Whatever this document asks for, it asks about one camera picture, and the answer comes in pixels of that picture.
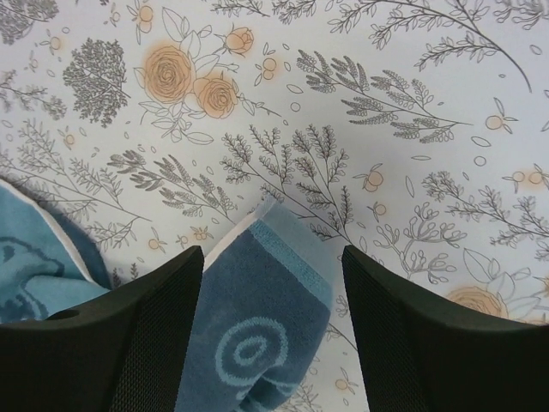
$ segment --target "flower sketch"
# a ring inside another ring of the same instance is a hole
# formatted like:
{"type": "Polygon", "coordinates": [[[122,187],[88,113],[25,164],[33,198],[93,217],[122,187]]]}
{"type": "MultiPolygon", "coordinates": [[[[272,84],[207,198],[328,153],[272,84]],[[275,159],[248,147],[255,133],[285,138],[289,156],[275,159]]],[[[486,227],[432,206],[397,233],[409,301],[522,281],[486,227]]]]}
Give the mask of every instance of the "flower sketch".
{"type": "Polygon", "coordinates": [[[202,39],[212,33],[211,26],[191,30],[186,17],[167,8],[162,10],[162,20],[178,47],[162,46],[147,58],[144,68],[134,69],[137,82],[151,98],[139,104],[145,109],[143,117],[147,113],[156,117],[152,125],[164,130],[162,137],[169,136],[172,142],[186,138],[194,144],[210,144],[214,139],[204,131],[193,131],[196,128],[193,121],[227,118],[238,104],[252,116],[258,110],[280,116],[263,102],[244,97],[236,81],[227,74],[237,71],[236,64],[220,63],[225,52],[244,55],[251,48],[254,38],[249,28],[234,28],[227,36],[216,34],[223,45],[207,53],[202,48],[202,39]]]}
{"type": "Polygon", "coordinates": [[[307,74],[307,84],[312,90],[331,94],[337,88],[352,91],[353,100],[341,100],[350,107],[347,114],[362,118],[351,119],[353,124],[390,124],[395,128],[394,136],[403,139],[418,139],[422,143],[448,142],[454,139],[452,129],[455,120],[440,118],[431,113],[427,106],[434,96],[423,82],[413,79],[411,85],[392,70],[384,70],[385,76],[371,76],[361,64],[345,56],[332,58],[329,64],[322,54],[315,57],[299,51],[298,67],[307,74]],[[371,87],[385,94],[377,97],[371,87]],[[399,116],[410,118],[407,122],[397,121],[399,116]]]}
{"type": "Polygon", "coordinates": [[[106,251],[136,240],[132,228],[147,218],[130,212],[122,205],[123,188],[118,176],[108,168],[96,171],[82,159],[69,159],[65,166],[56,150],[50,131],[36,120],[24,122],[19,131],[22,143],[17,156],[0,147],[0,176],[27,193],[40,206],[52,213],[61,213],[71,221],[84,225],[95,244],[106,251]],[[102,223],[94,219],[100,209],[112,209],[125,221],[102,223]]]}
{"type": "Polygon", "coordinates": [[[501,296],[496,296],[476,286],[457,289],[446,296],[446,298],[486,315],[497,316],[499,318],[507,318],[509,316],[507,306],[501,299],[501,296]]]}
{"type": "Polygon", "coordinates": [[[112,123],[122,106],[128,105],[124,50],[117,40],[108,42],[87,39],[80,50],[73,50],[73,61],[63,72],[66,86],[73,88],[75,110],[90,123],[106,127],[112,123]]]}
{"type": "Polygon", "coordinates": [[[349,33],[359,23],[362,15],[374,17],[378,5],[389,4],[393,9],[389,12],[387,22],[381,26],[371,25],[373,33],[370,39],[379,50],[390,42],[398,29],[404,33],[418,28],[425,28],[427,31],[431,31],[434,27],[462,28],[464,33],[462,39],[442,37],[436,45],[427,44],[427,51],[415,66],[423,70],[428,63],[438,66],[448,56],[462,55],[480,63],[486,57],[502,54],[521,73],[528,90],[532,93],[530,80],[519,63],[480,27],[480,21],[490,11],[490,6],[485,5],[484,0],[476,1],[470,8],[467,0],[448,0],[440,3],[447,3],[451,11],[436,9],[434,2],[431,6],[426,0],[360,0],[354,5],[344,3],[340,6],[341,17],[331,20],[329,24],[333,26],[332,33],[344,31],[349,33]]]}
{"type": "Polygon", "coordinates": [[[34,23],[53,19],[59,8],[55,0],[0,0],[0,34],[5,45],[27,36],[34,23]]]}
{"type": "Polygon", "coordinates": [[[254,33],[247,27],[234,28],[225,37],[225,48],[230,53],[243,56],[254,44],[254,33]]]}
{"type": "Polygon", "coordinates": [[[26,112],[33,112],[38,106],[54,120],[59,120],[67,112],[67,106],[54,95],[48,95],[47,88],[28,85],[18,88],[14,85],[17,73],[5,71],[0,75],[0,101],[5,112],[10,112],[14,104],[26,112]]]}
{"type": "MultiPolygon", "coordinates": [[[[463,261],[469,275],[481,286],[453,290],[447,299],[487,315],[518,321],[524,321],[532,311],[540,309],[540,293],[521,295],[518,292],[517,283],[531,276],[530,268],[509,273],[496,258],[469,249],[463,250],[463,261]]],[[[545,292],[544,284],[541,294],[545,292]]]]}
{"type": "Polygon", "coordinates": [[[477,222],[485,216],[490,221],[503,223],[505,230],[500,230],[498,236],[490,238],[491,245],[515,248],[519,242],[531,239],[538,246],[535,258],[549,262],[549,222],[536,214],[535,197],[520,197],[516,200],[513,209],[520,215],[517,221],[511,220],[511,210],[503,206],[501,192],[489,186],[478,190],[480,200],[473,195],[465,196],[463,186],[458,185],[448,172],[431,173],[423,180],[423,186],[427,189],[427,195],[437,202],[442,202],[446,197],[455,200],[455,204],[448,207],[452,215],[477,222]]]}

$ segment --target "orange berry illustration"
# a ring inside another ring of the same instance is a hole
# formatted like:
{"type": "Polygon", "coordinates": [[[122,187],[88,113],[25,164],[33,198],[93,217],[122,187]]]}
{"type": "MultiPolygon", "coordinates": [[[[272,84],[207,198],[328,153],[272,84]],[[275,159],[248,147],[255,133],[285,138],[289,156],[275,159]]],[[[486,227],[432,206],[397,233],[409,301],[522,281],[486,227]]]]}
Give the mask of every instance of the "orange berry illustration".
{"type": "Polygon", "coordinates": [[[376,191],[377,190],[377,186],[374,186],[372,183],[370,183],[370,181],[368,179],[365,180],[364,182],[364,189],[365,191],[376,191]]]}
{"type": "Polygon", "coordinates": [[[53,50],[59,50],[61,48],[61,40],[58,37],[52,37],[50,39],[50,47],[53,50]]]}
{"type": "Polygon", "coordinates": [[[263,68],[268,71],[274,71],[276,69],[276,62],[273,58],[266,58],[263,60],[263,68]]]}
{"type": "Polygon", "coordinates": [[[149,33],[152,28],[153,28],[153,23],[151,21],[141,21],[139,23],[139,29],[143,33],[149,33]]]}
{"type": "Polygon", "coordinates": [[[540,172],[533,172],[530,173],[530,176],[528,176],[528,180],[533,185],[539,185],[541,183],[541,180],[543,180],[543,176],[541,176],[540,172]]]}
{"type": "Polygon", "coordinates": [[[349,387],[349,385],[347,384],[347,382],[345,380],[337,379],[335,381],[335,387],[337,389],[339,389],[340,391],[345,391],[349,387]]]}
{"type": "Polygon", "coordinates": [[[383,176],[380,172],[373,171],[368,176],[368,181],[372,186],[381,186],[381,183],[383,183],[383,176]]]}
{"type": "Polygon", "coordinates": [[[525,176],[523,172],[514,172],[512,178],[517,183],[521,183],[524,180],[525,176]]]}
{"type": "Polygon", "coordinates": [[[149,242],[148,242],[148,247],[150,247],[152,250],[157,250],[160,248],[160,243],[157,239],[151,239],[149,242]]]}
{"type": "Polygon", "coordinates": [[[378,215],[383,216],[383,215],[385,215],[385,213],[387,213],[387,208],[386,208],[385,205],[383,205],[383,204],[378,204],[378,205],[376,206],[376,208],[374,208],[374,211],[375,211],[378,215]]]}
{"type": "Polygon", "coordinates": [[[499,116],[490,116],[486,119],[486,127],[490,130],[497,130],[504,125],[504,120],[499,116]]]}
{"type": "Polygon", "coordinates": [[[139,18],[142,21],[149,22],[153,20],[153,9],[151,9],[149,6],[143,6],[139,10],[139,18]]]}

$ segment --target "leaf sketch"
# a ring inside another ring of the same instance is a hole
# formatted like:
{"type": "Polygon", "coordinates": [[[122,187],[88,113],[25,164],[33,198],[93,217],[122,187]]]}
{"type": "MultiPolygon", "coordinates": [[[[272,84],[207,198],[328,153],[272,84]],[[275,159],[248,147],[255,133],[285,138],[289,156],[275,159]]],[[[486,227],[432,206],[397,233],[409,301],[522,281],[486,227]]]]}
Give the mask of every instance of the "leaf sketch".
{"type": "Polygon", "coordinates": [[[14,104],[27,112],[33,112],[38,106],[54,120],[64,117],[67,106],[54,95],[48,95],[47,88],[28,85],[24,89],[17,88],[13,83],[17,73],[15,70],[4,71],[0,75],[0,101],[5,112],[10,112],[14,104]]]}
{"type": "Polygon", "coordinates": [[[269,15],[262,12],[261,0],[217,0],[215,3],[212,3],[212,11],[223,15],[228,15],[232,17],[233,15],[239,17],[241,12],[244,12],[248,15],[261,15],[263,17],[269,17],[269,15]]]}
{"type": "Polygon", "coordinates": [[[519,242],[526,239],[537,243],[535,258],[549,262],[549,222],[543,216],[537,216],[536,198],[533,196],[519,197],[512,209],[519,214],[518,221],[511,220],[512,211],[504,208],[501,192],[489,186],[478,189],[480,200],[473,195],[465,196],[464,188],[458,185],[448,172],[431,173],[423,180],[427,195],[442,202],[446,197],[455,200],[448,206],[448,213],[459,215],[467,221],[480,222],[485,216],[491,222],[503,223],[505,230],[500,230],[498,236],[490,238],[491,245],[506,245],[516,248],[519,242]]]}
{"type": "Polygon", "coordinates": [[[500,45],[480,28],[479,22],[490,11],[490,6],[485,5],[484,0],[476,1],[471,7],[467,6],[467,0],[447,0],[450,12],[435,9],[427,1],[410,0],[360,0],[353,6],[342,4],[340,6],[341,17],[329,21],[334,32],[349,33],[355,27],[363,14],[373,17],[378,5],[390,4],[393,9],[384,25],[372,24],[373,33],[370,35],[372,43],[377,49],[382,50],[391,40],[397,30],[407,32],[418,28],[424,28],[430,32],[434,27],[462,28],[464,32],[461,39],[442,37],[436,45],[427,44],[427,51],[415,64],[419,70],[423,70],[428,63],[436,66],[441,64],[450,55],[460,57],[467,55],[469,60],[475,59],[480,63],[484,57],[502,54],[521,73],[528,90],[532,93],[530,80],[518,62],[500,45]]]}
{"type": "Polygon", "coordinates": [[[0,0],[0,33],[5,45],[13,45],[33,29],[34,23],[53,19],[59,8],[55,0],[0,0]]]}
{"type": "Polygon", "coordinates": [[[426,273],[430,283],[436,285],[446,283],[448,278],[441,273],[456,271],[456,267],[446,263],[448,253],[440,252],[435,257],[428,258],[422,249],[414,251],[412,246],[416,243],[445,243],[453,248],[459,248],[459,242],[467,237],[467,234],[455,229],[454,223],[439,223],[435,219],[440,212],[430,208],[429,202],[414,208],[414,216],[410,219],[408,227],[402,230],[392,228],[389,224],[377,226],[377,232],[384,238],[384,242],[374,240],[374,245],[383,249],[392,250],[401,261],[401,267],[411,279],[418,273],[426,273]],[[401,239],[407,239],[404,247],[399,246],[401,239]]]}
{"type": "Polygon", "coordinates": [[[301,16],[311,17],[317,12],[317,0],[276,0],[273,2],[273,14],[278,15],[284,24],[301,16]]]}
{"type": "Polygon", "coordinates": [[[202,217],[205,209],[211,209],[233,222],[229,212],[236,210],[226,191],[216,186],[206,175],[191,177],[181,162],[171,154],[152,162],[135,150],[113,154],[108,166],[120,174],[129,174],[137,189],[157,191],[162,203],[189,217],[202,217]]]}
{"type": "Polygon", "coordinates": [[[345,176],[345,149],[337,150],[331,126],[317,129],[310,125],[305,132],[296,130],[292,144],[281,144],[281,132],[274,128],[263,133],[250,126],[253,143],[261,151],[255,159],[248,141],[228,133],[222,138],[231,156],[220,164],[227,171],[226,181],[241,184],[252,178],[262,181],[263,195],[283,202],[286,198],[305,211],[300,219],[313,219],[310,228],[321,240],[343,238],[352,243],[347,225],[353,221],[351,194],[340,177],[345,176]],[[300,173],[304,181],[295,181],[300,173]],[[287,188],[295,187],[305,198],[299,200],[287,188]]]}
{"type": "Polygon", "coordinates": [[[312,90],[330,94],[337,88],[352,91],[352,100],[341,100],[350,110],[347,114],[362,119],[351,119],[353,124],[390,124],[395,128],[394,136],[403,139],[418,139],[422,143],[447,142],[454,139],[452,128],[466,124],[431,113],[427,106],[433,102],[426,85],[413,79],[406,81],[392,70],[384,70],[384,76],[366,74],[362,64],[345,56],[328,61],[318,52],[315,57],[300,50],[297,66],[307,74],[307,84],[312,90]],[[384,93],[377,97],[372,89],[384,93]],[[399,122],[399,116],[406,115],[407,122],[399,122]]]}
{"type": "Polygon", "coordinates": [[[23,122],[19,138],[22,143],[15,149],[16,157],[0,148],[0,176],[52,213],[61,213],[76,223],[86,222],[84,229],[104,251],[136,239],[134,223],[148,219],[121,204],[123,188],[113,172],[108,168],[96,171],[76,158],[69,160],[69,167],[65,166],[62,155],[56,151],[56,140],[36,120],[23,122]],[[114,209],[127,220],[106,224],[95,221],[99,208],[114,209]]]}
{"type": "Polygon", "coordinates": [[[75,111],[90,123],[112,123],[122,106],[128,105],[122,86],[126,83],[124,50],[117,40],[87,39],[80,50],[72,51],[73,61],[63,72],[65,86],[74,90],[75,111]]]}
{"type": "Polygon", "coordinates": [[[505,23],[510,18],[524,30],[530,30],[540,21],[549,21],[547,7],[539,0],[496,0],[496,3],[504,7],[493,12],[498,23],[505,23]]]}

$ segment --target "gray tree illustration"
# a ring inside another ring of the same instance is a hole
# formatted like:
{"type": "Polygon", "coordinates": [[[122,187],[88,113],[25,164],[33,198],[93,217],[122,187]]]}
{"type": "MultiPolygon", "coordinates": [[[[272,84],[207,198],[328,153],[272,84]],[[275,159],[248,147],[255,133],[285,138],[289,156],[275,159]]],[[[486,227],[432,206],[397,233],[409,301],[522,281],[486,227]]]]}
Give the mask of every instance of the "gray tree illustration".
{"type": "Polygon", "coordinates": [[[73,50],[73,61],[63,72],[65,85],[75,92],[75,111],[90,123],[112,123],[129,96],[122,90],[126,83],[124,50],[118,41],[87,39],[80,50],[73,50]]]}
{"type": "Polygon", "coordinates": [[[0,33],[5,45],[13,45],[59,12],[55,0],[0,0],[0,33]]]}

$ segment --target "blue towel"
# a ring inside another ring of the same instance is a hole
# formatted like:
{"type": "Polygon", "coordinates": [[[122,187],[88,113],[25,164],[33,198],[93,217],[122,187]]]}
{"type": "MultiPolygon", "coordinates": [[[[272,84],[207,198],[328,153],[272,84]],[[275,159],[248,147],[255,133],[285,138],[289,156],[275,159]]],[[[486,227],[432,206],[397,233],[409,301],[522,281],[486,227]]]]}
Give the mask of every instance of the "blue towel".
{"type": "Polygon", "coordinates": [[[0,179],[0,324],[48,318],[107,292],[99,283],[108,276],[87,236],[0,179]]]}
{"type": "Polygon", "coordinates": [[[265,412],[297,389],[329,321],[337,260],[274,200],[208,255],[176,412],[265,412]]]}

